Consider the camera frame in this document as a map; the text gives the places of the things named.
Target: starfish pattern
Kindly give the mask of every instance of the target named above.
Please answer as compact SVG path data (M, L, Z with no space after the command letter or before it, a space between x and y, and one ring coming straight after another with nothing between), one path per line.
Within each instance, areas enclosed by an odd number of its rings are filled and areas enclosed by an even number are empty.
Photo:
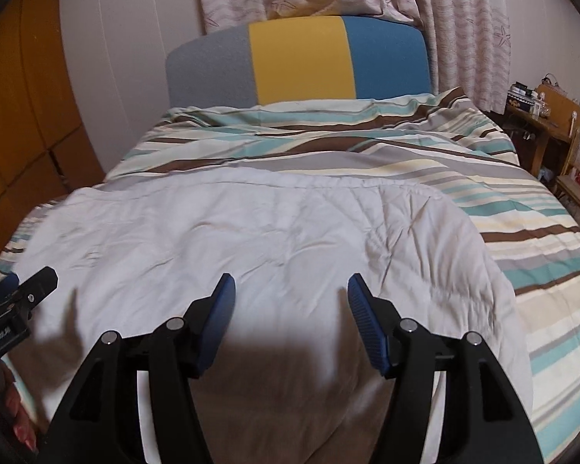
M498 44L499 47L502 47L503 45L507 44L510 47L512 46L512 41L511 41L511 34L507 33L507 29L505 29L504 26L500 27L500 31L497 31L496 33L494 33L494 37L498 40L500 40L500 43Z
M296 9L296 6L292 4L289 0L271 0L271 7L273 7L273 10L275 10L275 12L277 12L278 14L281 14L281 12L285 9L288 10Z
M204 15L204 24L206 24L206 26L209 26L209 27L219 27L219 24L217 24L217 22L213 21L213 18L207 14Z

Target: striped duvet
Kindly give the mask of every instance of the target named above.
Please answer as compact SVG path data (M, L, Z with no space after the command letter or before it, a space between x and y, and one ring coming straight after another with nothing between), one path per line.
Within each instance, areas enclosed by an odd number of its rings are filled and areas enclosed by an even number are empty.
M385 101L173 109L103 186L212 165L390 177L447 194L466 212L517 295L533 373L531 420L546 462L580 430L580 228L518 167L509 138L460 89ZM0 257L7 272L40 206Z

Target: box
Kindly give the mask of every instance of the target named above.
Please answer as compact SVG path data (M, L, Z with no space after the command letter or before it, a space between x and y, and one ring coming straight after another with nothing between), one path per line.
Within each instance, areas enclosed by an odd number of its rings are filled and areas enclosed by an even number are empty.
M521 96L515 92L507 92L507 104L519 110L531 113L535 106L535 100L532 97Z

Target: curtain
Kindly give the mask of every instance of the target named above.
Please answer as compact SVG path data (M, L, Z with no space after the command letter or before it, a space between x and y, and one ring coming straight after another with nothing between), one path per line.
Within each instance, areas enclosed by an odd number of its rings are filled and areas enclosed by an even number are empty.
M434 92L461 86L502 113L511 43L505 0L201 0L206 32L308 15L369 15L422 29Z

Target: white sheet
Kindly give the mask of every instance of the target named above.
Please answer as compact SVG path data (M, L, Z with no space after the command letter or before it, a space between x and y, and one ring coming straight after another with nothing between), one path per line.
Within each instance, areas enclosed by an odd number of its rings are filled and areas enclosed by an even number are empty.
M45 264L59 286L37 309L25 380L48 414L103 331L152 331L221 273L235 277L215 364L192 382L218 464L368 462L391 382L370 367L348 308L354 272L435 333L479 331L532 405L511 284L470 219L430 187L220 168L82 189L50 213L15 271L23 279ZM422 462L437 455L443 380Z

